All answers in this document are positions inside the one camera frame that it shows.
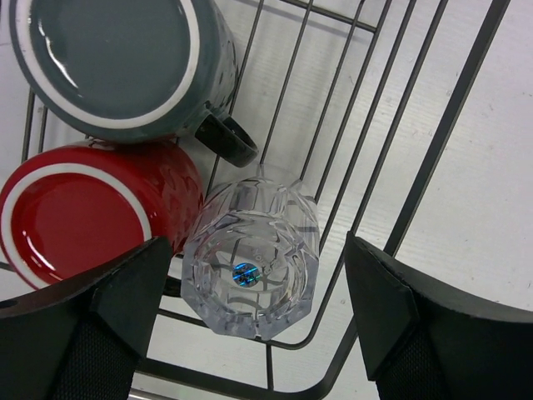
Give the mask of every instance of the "mug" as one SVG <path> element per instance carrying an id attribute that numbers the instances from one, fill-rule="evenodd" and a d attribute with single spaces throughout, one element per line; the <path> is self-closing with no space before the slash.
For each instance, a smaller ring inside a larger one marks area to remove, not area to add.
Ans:
<path id="1" fill-rule="evenodd" d="M 0 244 L 43 288 L 155 236 L 179 253 L 202 204 L 200 175 L 176 144 L 79 142 L 30 158 L 7 180 Z"/>
<path id="2" fill-rule="evenodd" d="M 12 0 L 12 44 L 34 92 L 89 136 L 195 133 L 242 167 L 257 146 L 227 113 L 235 42 L 212 0 Z"/>
<path id="3" fill-rule="evenodd" d="M 278 167 L 215 187 L 183 249 L 182 298 L 215 333 L 272 339 L 311 312 L 317 215 Z"/>

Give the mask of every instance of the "clear glass tumbler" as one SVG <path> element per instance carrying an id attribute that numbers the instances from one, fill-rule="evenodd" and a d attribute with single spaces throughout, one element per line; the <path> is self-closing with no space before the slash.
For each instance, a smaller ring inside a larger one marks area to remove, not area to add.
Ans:
<path id="1" fill-rule="evenodd" d="M 311 311 L 319 240 L 302 182 L 258 166 L 207 199 L 184 247 L 182 298 L 215 333 L 269 340 Z"/>

